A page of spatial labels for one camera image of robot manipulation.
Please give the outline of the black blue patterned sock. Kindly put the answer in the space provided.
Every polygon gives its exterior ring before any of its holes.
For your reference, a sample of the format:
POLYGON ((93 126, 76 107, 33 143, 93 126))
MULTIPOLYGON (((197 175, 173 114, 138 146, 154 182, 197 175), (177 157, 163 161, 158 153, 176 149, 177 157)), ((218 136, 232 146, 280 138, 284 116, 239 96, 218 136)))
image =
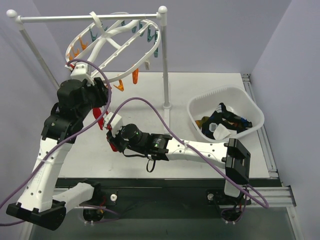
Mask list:
POLYGON ((222 124, 227 129, 236 131, 236 133, 239 134, 253 127, 252 122, 228 111, 224 103, 221 102, 219 106, 221 107, 222 124))

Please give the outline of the red santa sock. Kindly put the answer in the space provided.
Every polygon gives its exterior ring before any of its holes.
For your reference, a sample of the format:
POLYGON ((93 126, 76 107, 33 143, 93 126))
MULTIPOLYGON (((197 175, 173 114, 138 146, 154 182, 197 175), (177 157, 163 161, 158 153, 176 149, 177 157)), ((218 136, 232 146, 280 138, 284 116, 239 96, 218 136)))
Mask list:
POLYGON ((92 113, 93 113, 94 118, 96 120, 98 120, 97 124, 98 124, 100 130, 103 130, 104 124, 105 124, 105 120, 104 120, 103 117, 101 117, 101 115, 102 115, 101 109, 99 107, 95 107, 95 108, 92 109, 92 113))
POLYGON ((110 148, 112 149, 113 152, 117 152, 117 146, 114 144, 114 137, 112 135, 112 127, 108 124, 107 127, 107 133, 106 133, 106 139, 110 145, 110 148))

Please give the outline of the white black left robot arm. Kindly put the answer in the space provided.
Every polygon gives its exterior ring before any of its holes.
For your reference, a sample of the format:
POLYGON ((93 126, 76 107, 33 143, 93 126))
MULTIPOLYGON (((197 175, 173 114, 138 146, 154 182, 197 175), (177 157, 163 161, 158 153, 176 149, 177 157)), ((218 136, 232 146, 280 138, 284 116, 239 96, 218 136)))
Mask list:
POLYGON ((61 83, 57 97, 58 102, 44 122, 32 173, 14 190, 23 193, 6 209, 9 216, 52 231, 60 227, 73 208, 85 202, 95 206, 103 199, 100 184, 90 180, 58 195, 54 189, 76 137, 90 128, 84 127, 84 119, 93 109, 109 107, 111 89, 99 77, 92 83, 87 79, 69 79, 61 83))

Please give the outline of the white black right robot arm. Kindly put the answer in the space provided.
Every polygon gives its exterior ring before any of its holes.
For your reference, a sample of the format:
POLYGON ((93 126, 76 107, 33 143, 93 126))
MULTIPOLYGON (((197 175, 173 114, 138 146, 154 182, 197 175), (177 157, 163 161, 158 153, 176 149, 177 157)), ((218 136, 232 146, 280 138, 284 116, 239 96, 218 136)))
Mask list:
POLYGON ((240 197, 240 188, 249 182, 251 153, 235 138, 228 142, 205 143, 178 140, 170 134, 142 132, 135 124, 107 125, 107 140, 114 152, 131 150, 133 157, 157 161, 186 160, 206 162, 225 179, 221 197, 233 204, 240 197))

